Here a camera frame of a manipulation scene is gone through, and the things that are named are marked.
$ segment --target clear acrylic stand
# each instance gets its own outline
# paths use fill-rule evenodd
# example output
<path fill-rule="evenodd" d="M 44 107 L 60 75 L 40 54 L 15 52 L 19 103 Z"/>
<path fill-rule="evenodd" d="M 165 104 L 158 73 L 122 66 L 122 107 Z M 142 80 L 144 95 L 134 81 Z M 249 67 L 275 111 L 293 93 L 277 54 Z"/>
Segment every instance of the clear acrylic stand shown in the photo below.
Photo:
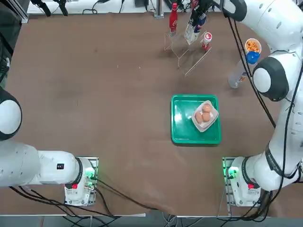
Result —
<path fill-rule="evenodd" d="M 178 59 L 178 68 L 187 77 L 189 73 L 199 64 L 199 62 L 210 52 L 211 46 L 207 51 L 202 49 L 202 42 L 206 30 L 200 32 L 200 36 L 189 45 L 184 37 L 185 30 L 182 33 L 170 36 L 167 32 L 164 38 L 164 50 L 171 50 Z"/>

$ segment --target black cable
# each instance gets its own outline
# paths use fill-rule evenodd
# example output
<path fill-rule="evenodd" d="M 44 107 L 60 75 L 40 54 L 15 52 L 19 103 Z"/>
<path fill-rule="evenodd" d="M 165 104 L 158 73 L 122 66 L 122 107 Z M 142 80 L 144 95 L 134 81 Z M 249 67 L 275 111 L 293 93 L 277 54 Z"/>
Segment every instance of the black cable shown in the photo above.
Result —
<path fill-rule="evenodd" d="M 120 10 L 119 10 L 119 13 L 121 13 L 123 3 L 124 3 L 124 0 L 121 1 L 121 7 L 120 7 Z"/>
<path fill-rule="evenodd" d="M 5 39 L 5 37 L 3 36 L 3 34 L 1 32 L 0 32 L 0 38 L 1 38 L 1 42 L 2 42 L 3 46 L 5 47 L 5 49 L 7 49 L 7 51 L 9 52 L 9 54 L 11 56 L 13 56 L 14 50 L 10 46 L 10 44 L 8 43 L 8 41 Z"/>
<path fill-rule="evenodd" d="M 183 2 L 184 2 L 185 0 L 178 0 L 177 1 L 177 4 L 178 4 L 178 8 L 177 8 L 177 10 L 178 9 L 180 9 L 180 10 L 184 10 L 184 5 L 183 5 Z"/>
<path fill-rule="evenodd" d="M 186 10 L 188 10 L 190 8 L 190 4 L 191 4 L 191 1 L 188 4 L 186 4 L 185 9 L 184 9 L 185 13 L 186 13 Z"/>
<path fill-rule="evenodd" d="M 102 201 L 103 201 L 103 205 L 104 205 L 104 207 L 105 207 L 107 213 L 108 213 L 110 216 L 114 216 L 114 215 L 109 211 L 109 208 L 108 208 L 108 206 L 107 206 L 107 203 L 106 203 L 105 198 L 104 198 L 103 194 L 101 193 L 101 191 L 100 191 L 98 188 L 95 188 L 95 190 L 96 190 L 96 192 L 98 192 L 98 194 L 101 196 L 101 199 L 102 199 Z"/>
<path fill-rule="evenodd" d="M 21 193 L 20 191 L 18 191 L 16 188 L 14 187 L 9 187 L 11 190 L 13 190 L 14 192 L 16 192 L 17 194 L 21 195 L 22 197 L 24 198 L 27 198 L 29 200 L 33 200 L 33 201 L 37 201 L 37 202 L 40 202 L 40 203 L 44 203 L 44 204 L 47 204 L 47 205 L 53 205 L 52 203 L 50 202 L 46 202 L 44 200 L 39 200 L 39 199 L 36 199 L 36 198 L 32 198 L 32 197 L 29 197 L 27 195 L 24 195 L 23 193 Z M 80 210 L 85 210 L 85 211 L 89 211 L 89 212 L 92 212 L 92 213 L 95 213 L 95 214 L 99 214 L 99 215 L 104 215 L 104 216 L 107 216 L 109 218 L 113 218 L 107 214 L 104 214 L 104 213 L 101 213 L 101 212 L 98 212 L 98 211 L 94 211 L 94 210 L 90 210 L 90 209 L 86 209 L 86 208 L 83 208 L 83 207 L 78 207 L 78 206 L 73 206 L 73 205 L 70 205 L 70 204 L 63 204 L 63 203 L 60 203 L 58 202 L 58 205 L 59 206 L 64 206 L 64 207 L 73 207 L 73 208 L 77 208 L 77 209 L 80 209 Z"/>
<path fill-rule="evenodd" d="M 151 0 L 151 5 L 152 5 L 152 7 L 153 7 L 153 10 L 156 12 L 156 8 L 155 8 L 155 6 L 153 5 L 152 0 Z"/>
<path fill-rule="evenodd" d="M 258 199 L 258 201 L 244 214 L 244 215 L 242 215 L 241 217 L 230 217 L 229 219 L 227 219 L 227 220 L 225 220 L 225 219 L 220 219 L 220 218 L 217 218 L 218 220 L 221 220 L 221 221 L 225 221 L 224 223 L 223 223 L 223 225 L 225 225 L 227 222 L 230 222 L 230 221 L 239 221 L 239 220 L 243 220 L 243 221 L 255 221 L 255 222 L 262 222 L 262 221 L 264 221 L 265 220 L 265 218 L 267 217 L 267 214 L 268 214 L 268 210 L 269 210 L 269 205 L 268 204 L 266 204 L 265 205 L 265 208 L 267 209 L 267 211 L 266 211 L 266 214 L 265 214 L 265 216 L 263 217 L 263 219 L 261 220 L 261 221 L 257 221 L 257 220 L 255 220 L 255 219 L 257 219 L 258 217 L 260 217 L 262 214 L 263 214 L 263 210 L 261 210 L 261 207 L 262 207 L 262 204 L 258 207 L 258 209 L 257 209 L 257 211 L 254 213 L 254 214 L 252 214 L 252 215 L 250 215 L 250 216 L 246 216 L 246 215 L 248 215 L 248 213 L 259 203 L 259 202 L 261 202 L 262 203 L 262 201 L 264 201 L 265 200 L 265 197 L 267 196 L 267 194 L 268 194 L 268 192 L 265 192 L 264 194 L 263 194 L 263 196 L 261 197 L 261 198 L 259 198 Z M 272 197 L 272 192 L 269 192 L 269 200 L 271 199 L 271 197 Z"/>
<path fill-rule="evenodd" d="M 234 31 L 234 29 L 233 29 L 233 27 L 232 27 L 231 19 L 230 19 L 229 17 L 227 17 L 227 19 L 228 19 L 229 25 L 230 25 L 231 30 L 232 30 L 233 37 L 234 37 L 235 42 L 236 42 L 236 45 L 237 45 L 237 48 L 238 48 L 238 51 L 239 51 L 239 55 L 240 55 L 240 58 L 241 58 L 241 61 L 242 61 L 242 64 L 243 64 L 243 67 L 244 67 L 244 69 L 245 69 L 245 72 L 246 72 L 247 75 L 248 75 L 248 78 L 249 78 L 251 87 L 252 87 L 252 89 L 253 89 L 255 95 L 257 96 L 257 98 L 258 98 L 258 100 L 259 100 L 261 106 L 263 107 L 263 109 L 264 109 L 266 115 L 268 116 L 268 118 L 269 118 L 271 124 L 272 124 L 273 127 L 275 128 L 275 127 L 276 127 L 276 123 L 275 123 L 275 121 L 273 120 L 273 118 L 272 118 L 272 116 L 271 116 L 269 110 L 267 109 L 267 107 L 266 107 L 266 105 L 265 105 L 265 103 L 264 103 L 264 101 L 263 101 L 263 99 L 262 99 L 260 93 L 256 90 L 256 88 L 255 88 L 255 86 L 254 86 L 254 84 L 253 84 L 253 82 L 252 82 L 252 80 L 251 80 L 252 75 L 251 75 L 250 68 L 248 67 L 248 70 L 247 70 L 247 68 L 246 68 L 246 66 L 245 66 L 245 63 L 244 63 L 244 60 L 243 60 L 243 56 L 242 56 L 242 53 L 241 53 L 241 50 L 240 50 L 240 46 L 239 46 L 239 43 L 238 43 L 238 40 L 237 40 L 235 31 Z"/>
<path fill-rule="evenodd" d="M 19 186 L 20 190 L 25 193 L 26 195 L 28 196 L 31 196 L 31 197 L 34 197 L 34 198 L 37 198 L 37 199 L 43 199 L 43 200 L 47 200 L 48 202 L 52 203 L 52 205 L 56 206 L 57 208 L 59 208 L 60 210 L 62 210 L 65 214 L 67 214 L 68 216 L 70 217 L 77 217 L 77 218 L 82 218 L 78 215 L 76 215 L 69 207 L 66 207 L 74 216 L 70 215 L 69 213 L 67 213 L 64 209 L 62 209 L 58 204 L 60 204 L 60 202 L 58 201 L 55 201 L 55 200 L 49 200 L 47 199 L 46 197 L 40 195 L 39 193 L 37 193 L 36 191 L 32 190 L 33 193 L 37 194 L 38 196 L 35 196 L 29 192 L 27 192 L 26 190 L 24 190 L 24 188 L 22 186 Z"/>
<path fill-rule="evenodd" d="M 106 187 L 110 188 L 111 190 L 115 191 L 116 193 L 122 195 L 124 198 L 126 198 L 126 199 L 132 201 L 133 203 L 135 203 L 135 204 L 137 204 L 137 205 L 139 205 L 139 206 L 141 206 L 141 207 L 143 207 L 143 208 L 150 209 L 150 210 L 158 210 L 158 209 L 156 209 L 156 208 L 146 206 L 146 205 L 144 205 L 144 204 L 142 204 L 142 203 L 137 202 L 136 200 L 133 200 L 133 199 L 130 198 L 129 196 L 127 196 L 127 195 L 125 195 L 125 194 L 119 192 L 118 190 L 116 190 L 115 188 L 113 188 L 112 186 L 108 185 L 107 183 L 101 181 L 101 180 L 98 179 L 98 178 L 91 177 L 91 179 L 92 179 L 92 180 L 97 180 L 97 181 L 99 181 L 100 183 L 104 184 Z"/>
<path fill-rule="evenodd" d="M 98 11 L 96 11 L 96 10 L 94 9 L 95 5 L 97 5 L 98 3 L 99 3 L 99 0 L 95 2 L 95 4 L 93 5 L 93 7 L 92 7 L 91 9 L 84 9 L 84 10 L 82 11 L 82 14 L 84 14 L 85 11 L 91 11 L 92 14 L 98 14 Z"/>
<path fill-rule="evenodd" d="M 78 224 L 78 222 L 82 221 L 83 219 L 80 219 L 80 220 L 74 222 L 72 220 L 69 220 L 67 217 L 62 216 L 62 218 L 71 222 L 73 224 L 71 227 L 73 227 L 73 226 L 84 227 L 84 226 L 81 226 L 81 225 Z"/>
<path fill-rule="evenodd" d="M 288 110 L 288 113 L 287 113 L 287 117 L 286 117 L 285 131 L 284 131 L 283 164 L 282 164 L 281 183 L 280 183 L 280 186 L 279 186 L 279 189 L 278 189 L 277 193 L 275 194 L 275 196 L 273 197 L 273 199 L 270 201 L 269 204 L 271 204 L 277 198 L 277 196 L 281 192 L 281 189 L 282 189 L 282 186 L 283 186 L 283 181 L 284 181 L 284 176 L 285 176 L 285 165 L 286 165 L 286 141 L 287 141 L 288 123 L 289 123 L 290 114 L 292 112 L 292 108 L 293 108 L 293 105 L 294 105 L 295 96 L 297 94 L 298 87 L 299 87 L 299 84 L 300 84 L 300 80 L 301 80 L 301 77 L 302 77 L 302 73 L 303 73 L 303 63 L 302 63 L 302 66 L 301 66 L 301 70 L 300 70 L 300 74 L 299 74 L 299 77 L 298 77 L 298 81 L 297 81 L 297 84 L 295 86 L 293 97 L 292 97 L 292 101 L 290 103 L 290 107 L 289 107 L 289 110 Z"/>
<path fill-rule="evenodd" d="M 62 216 L 62 218 L 68 220 L 69 222 L 71 222 L 71 223 L 73 224 L 71 227 L 73 227 L 73 226 L 83 227 L 83 226 L 81 226 L 81 225 L 78 225 L 78 223 L 79 223 L 81 220 L 83 220 L 83 219 L 88 219 L 88 218 L 89 218 L 89 217 L 80 217 L 80 216 L 76 215 L 75 213 L 73 213 L 73 211 L 72 211 L 70 208 L 68 208 L 68 209 L 75 215 L 75 216 L 72 216 L 72 215 L 70 215 L 69 213 L 67 213 L 64 209 L 62 209 L 61 207 L 59 207 L 58 205 L 56 205 L 55 203 L 53 203 L 51 200 L 47 199 L 46 197 L 40 195 L 39 193 L 35 192 L 37 195 L 39 195 L 39 196 L 35 196 L 35 195 L 32 195 L 32 194 L 28 193 L 27 191 L 25 191 L 21 186 L 19 186 L 19 188 L 20 188 L 25 194 L 30 195 L 30 196 L 32 196 L 32 197 L 34 197 L 34 198 L 41 198 L 41 199 L 44 199 L 44 200 L 48 200 L 48 201 L 49 201 L 50 203 L 52 203 L 54 206 L 56 206 L 57 208 L 59 208 L 60 210 L 62 210 L 65 214 L 67 214 L 69 217 L 77 217 L 77 218 L 80 218 L 80 220 L 78 220 L 77 222 L 73 222 L 73 221 L 69 220 L 68 218 Z"/>
<path fill-rule="evenodd" d="M 57 9 L 58 9 L 58 8 L 59 8 L 59 6 L 57 7 Z M 54 14 L 54 13 L 57 11 L 57 9 L 55 9 L 55 11 L 51 13 L 51 15 Z"/>
<path fill-rule="evenodd" d="M 95 217 L 95 216 L 93 216 L 93 219 L 96 219 L 96 220 L 98 220 L 99 222 L 101 222 L 103 225 L 105 225 L 106 227 L 109 227 L 109 226 L 107 225 L 107 223 L 106 223 L 105 221 L 103 221 L 102 219 L 97 218 L 97 217 Z"/>
<path fill-rule="evenodd" d="M 233 20 L 233 22 L 234 22 L 234 25 L 235 25 L 236 33 L 237 33 L 237 36 L 238 36 L 238 39 L 239 39 L 239 42 L 240 42 L 242 51 L 243 51 L 243 53 L 245 53 L 244 45 L 243 45 L 243 43 L 242 43 L 242 40 L 241 40 L 239 31 L 238 31 L 237 22 L 236 22 L 235 19 Z M 248 76 L 248 77 L 249 77 L 249 79 L 250 79 L 250 84 L 254 87 L 253 82 L 252 82 L 252 80 L 251 80 L 251 78 L 252 78 L 252 73 L 251 73 L 251 71 L 250 71 L 250 67 L 249 67 L 249 64 L 248 64 L 248 61 L 247 61 L 247 58 L 246 58 L 246 57 L 245 57 L 245 62 L 246 62 L 246 66 L 247 66 L 248 72 L 249 72 L 249 76 Z M 263 107 L 264 111 L 266 112 L 266 114 L 267 114 L 267 116 L 268 116 L 268 118 L 269 118 L 271 124 L 272 124 L 273 127 L 275 128 L 275 127 L 276 127 L 276 123 L 275 123 L 273 117 L 271 116 L 271 114 L 270 114 L 270 112 L 269 112 L 269 110 L 268 110 L 268 108 L 267 108 L 267 106 L 266 106 L 266 104 L 265 104 L 265 102 L 264 102 L 262 96 L 260 95 L 260 93 L 259 93 L 258 91 L 256 91 L 256 92 L 257 92 L 257 94 L 258 94 L 258 97 L 260 98 L 260 99 L 258 99 L 258 100 L 260 101 L 261 106 Z"/>
<path fill-rule="evenodd" d="M 78 223 L 81 222 L 82 220 L 83 220 L 83 219 L 80 219 L 80 220 L 76 221 L 71 227 L 74 227 L 75 225 L 79 226 Z"/>
<path fill-rule="evenodd" d="M 198 220 L 194 221 L 193 223 L 191 223 L 190 225 L 186 226 L 186 227 L 192 227 L 193 225 L 197 224 L 200 220 L 202 220 L 203 218 L 199 218 Z"/>
<path fill-rule="evenodd" d="M 104 227 L 104 226 L 107 226 L 109 225 L 110 223 L 112 223 L 113 221 L 116 221 L 117 219 L 121 218 L 121 216 L 117 217 L 116 219 L 110 221 L 110 222 L 107 222 L 106 224 L 102 225 L 102 226 L 99 226 L 99 227 Z"/>

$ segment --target blue cap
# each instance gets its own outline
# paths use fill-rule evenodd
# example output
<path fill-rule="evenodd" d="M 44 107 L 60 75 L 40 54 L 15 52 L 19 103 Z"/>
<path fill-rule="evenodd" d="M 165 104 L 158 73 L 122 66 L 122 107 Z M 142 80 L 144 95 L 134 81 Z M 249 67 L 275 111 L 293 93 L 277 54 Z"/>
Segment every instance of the blue cap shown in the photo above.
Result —
<path fill-rule="evenodd" d="M 260 57 L 260 53 L 254 51 L 249 51 L 246 55 L 247 62 L 252 65 L 256 64 L 259 57 Z"/>

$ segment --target orange snack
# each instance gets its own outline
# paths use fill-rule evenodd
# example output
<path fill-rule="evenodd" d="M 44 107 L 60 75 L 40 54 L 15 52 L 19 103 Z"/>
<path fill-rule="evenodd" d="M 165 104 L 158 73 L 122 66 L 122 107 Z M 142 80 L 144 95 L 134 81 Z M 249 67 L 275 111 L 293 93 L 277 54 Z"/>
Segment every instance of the orange snack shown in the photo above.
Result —
<path fill-rule="evenodd" d="M 260 53 L 260 50 L 259 50 L 259 47 L 258 47 L 258 44 L 254 41 L 248 41 L 246 43 L 246 49 L 247 51 L 254 51 L 254 52 L 258 52 Z"/>

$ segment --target red label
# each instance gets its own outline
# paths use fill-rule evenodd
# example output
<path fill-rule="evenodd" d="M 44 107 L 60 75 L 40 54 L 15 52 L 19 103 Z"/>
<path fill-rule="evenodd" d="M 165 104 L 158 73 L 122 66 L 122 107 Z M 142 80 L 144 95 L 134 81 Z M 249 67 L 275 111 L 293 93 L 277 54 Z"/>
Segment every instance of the red label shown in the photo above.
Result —
<path fill-rule="evenodd" d="M 192 8 L 194 9 L 198 5 L 199 1 L 198 0 L 193 0 L 192 1 Z"/>
<path fill-rule="evenodd" d="M 210 34 L 209 32 L 207 32 L 204 37 L 205 37 L 205 39 L 211 39 L 212 38 L 212 34 Z"/>

